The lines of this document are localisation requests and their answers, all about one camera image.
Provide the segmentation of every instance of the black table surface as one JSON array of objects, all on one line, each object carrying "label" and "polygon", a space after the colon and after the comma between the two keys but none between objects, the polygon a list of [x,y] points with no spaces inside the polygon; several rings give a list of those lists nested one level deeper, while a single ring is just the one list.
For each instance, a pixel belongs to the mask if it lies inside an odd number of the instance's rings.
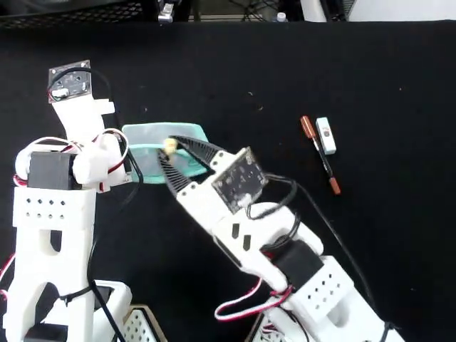
[{"label": "black table surface", "polygon": [[[406,341],[451,341],[456,193],[456,24],[146,24],[0,33],[0,260],[11,228],[16,153],[63,132],[46,100],[48,68],[89,58],[110,79],[126,123],[200,124],[232,152],[307,186],[366,273],[382,318]],[[103,84],[95,83],[95,94]],[[327,116],[338,152],[335,198],[299,118]],[[252,320],[214,308],[254,283],[165,186],[145,185],[111,225],[129,188],[99,196],[98,279],[121,280],[170,341],[241,341]],[[278,200],[285,190],[266,192]],[[326,253],[353,272],[303,197],[292,206]],[[5,305],[0,304],[0,312]]]}]

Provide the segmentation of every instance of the white robotic arm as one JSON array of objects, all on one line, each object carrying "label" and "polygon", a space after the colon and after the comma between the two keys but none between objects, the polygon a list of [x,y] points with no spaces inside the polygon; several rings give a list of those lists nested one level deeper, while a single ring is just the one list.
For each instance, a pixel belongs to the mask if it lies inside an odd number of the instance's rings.
[{"label": "white robotic arm", "polygon": [[[94,310],[88,261],[96,193],[130,181],[123,165],[128,140],[117,129],[105,129],[102,115],[114,113],[113,103],[93,99],[89,67],[84,61],[49,71],[49,102],[67,139],[37,139],[16,158],[16,265],[4,315],[9,342],[54,341],[50,336],[59,338],[55,341],[110,342],[114,335],[103,310]],[[49,141],[65,145],[43,145]],[[59,251],[51,245],[52,231],[61,232]],[[36,303],[46,283],[66,302],[57,301],[35,324]],[[109,289],[106,308],[122,326],[130,289],[112,281],[96,281],[96,286]]]},{"label": "white robotic arm", "polygon": [[[172,156],[160,152],[168,187],[241,271],[258,276],[271,287],[271,305],[260,307],[285,337],[294,342],[307,341],[308,335],[309,341],[318,342],[403,341],[394,330],[384,334],[385,323],[350,276],[332,256],[322,255],[321,240],[305,224],[296,222],[288,208],[274,203],[250,206],[269,178],[249,148],[232,155],[199,140],[171,138],[212,175],[200,184],[193,182],[172,166]],[[281,239],[282,248],[271,255],[265,246]],[[257,312],[243,311],[239,317]]]}]

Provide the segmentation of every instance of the white wire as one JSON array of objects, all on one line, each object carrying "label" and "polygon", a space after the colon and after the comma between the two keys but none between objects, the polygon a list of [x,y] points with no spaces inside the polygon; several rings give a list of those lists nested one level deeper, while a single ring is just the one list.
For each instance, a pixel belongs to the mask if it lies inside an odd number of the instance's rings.
[{"label": "white wire", "polygon": [[130,143],[128,141],[127,136],[124,134],[124,132],[122,132],[121,130],[118,130],[117,128],[106,128],[105,130],[102,131],[101,135],[105,134],[105,133],[115,133],[115,134],[119,135],[125,142],[125,151],[123,151],[122,159],[113,165],[113,166],[116,166],[117,164],[119,164],[120,162],[123,162],[126,159],[128,150],[130,149]]},{"label": "white wire", "polygon": [[236,312],[236,313],[231,313],[231,314],[228,314],[228,315],[220,315],[219,312],[229,306],[232,306],[234,304],[238,304],[240,303],[241,301],[253,296],[257,291],[258,289],[260,288],[261,286],[261,283],[263,282],[262,279],[259,279],[258,280],[258,284],[256,284],[256,286],[247,294],[243,295],[242,297],[239,297],[238,299],[234,299],[232,301],[227,301],[223,304],[220,304],[214,311],[214,317],[218,320],[218,321],[233,321],[233,320],[236,320],[236,319],[240,319],[240,318],[243,318],[243,317],[246,317],[246,316],[250,316],[250,315],[253,315],[253,314],[257,314],[257,313],[260,313],[264,310],[267,310],[267,309],[270,309],[271,307],[275,307],[277,305],[279,305],[281,302],[282,302],[282,299],[283,297],[281,298],[278,298],[277,300],[275,301],[267,301],[263,304],[260,304],[260,305],[257,305],[257,306],[254,306],[250,309],[246,309],[246,310],[243,310],[243,311],[239,311],[239,312]]},{"label": "white wire", "polygon": [[9,260],[5,264],[4,268],[0,270],[0,283],[3,277],[5,276],[6,271],[8,271],[11,264],[13,264],[14,259],[16,258],[16,254],[13,254],[9,257]]},{"label": "white wire", "polygon": [[81,150],[81,148],[77,144],[75,144],[73,141],[70,141],[70,140],[67,140],[67,139],[62,139],[62,138],[57,138],[57,137],[42,137],[42,138],[36,139],[36,140],[32,141],[31,143],[29,143],[26,148],[29,148],[29,147],[31,147],[33,145],[36,145],[38,143],[42,143],[43,141],[47,141],[47,140],[59,141],[60,143],[62,142],[62,143],[65,143],[67,145],[71,145],[71,146],[75,147],[78,150]]},{"label": "white wire", "polygon": [[218,312],[228,306],[231,306],[231,305],[234,305],[234,304],[238,304],[240,303],[241,301],[247,299],[247,298],[250,298],[252,297],[258,290],[259,288],[261,287],[261,284],[263,283],[263,279],[259,278],[258,279],[258,282],[256,283],[255,287],[247,292],[245,295],[243,295],[242,297],[239,297],[238,299],[233,299],[232,301],[225,301],[224,303],[218,305],[218,307],[215,309],[215,312],[214,312],[214,316],[216,319],[218,319]]}]

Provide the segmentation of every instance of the marker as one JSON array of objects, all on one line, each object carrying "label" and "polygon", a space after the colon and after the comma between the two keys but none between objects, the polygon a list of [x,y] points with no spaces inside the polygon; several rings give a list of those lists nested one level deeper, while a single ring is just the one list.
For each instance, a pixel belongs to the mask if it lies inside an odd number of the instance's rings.
[{"label": "marker", "polygon": [[318,152],[318,155],[320,156],[320,159],[323,163],[323,167],[326,171],[326,174],[328,175],[329,184],[331,185],[331,189],[333,190],[335,195],[340,195],[341,188],[339,187],[337,180],[334,177],[333,170],[331,169],[331,166],[329,165],[328,159],[326,159],[326,156],[323,152],[323,148],[321,148],[320,143],[318,142],[318,140],[316,138],[315,130],[312,127],[311,121],[309,120],[308,116],[305,115],[301,118],[301,125],[304,130],[304,134],[306,134],[306,137],[308,139],[311,139],[312,142],[314,143],[313,146],[315,146],[315,149]]}]

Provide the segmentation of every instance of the white eraser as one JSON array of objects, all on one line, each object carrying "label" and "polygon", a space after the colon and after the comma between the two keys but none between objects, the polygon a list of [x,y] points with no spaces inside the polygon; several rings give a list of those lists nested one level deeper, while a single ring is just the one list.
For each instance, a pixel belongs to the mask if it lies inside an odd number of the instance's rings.
[{"label": "white eraser", "polygon": [[336,142],[334,141],[331,127],[329,127],[328,118],[316,119],[316,129],[318,135],[320,135],[320,141],[325,155],[333,155],[336,153]]}]

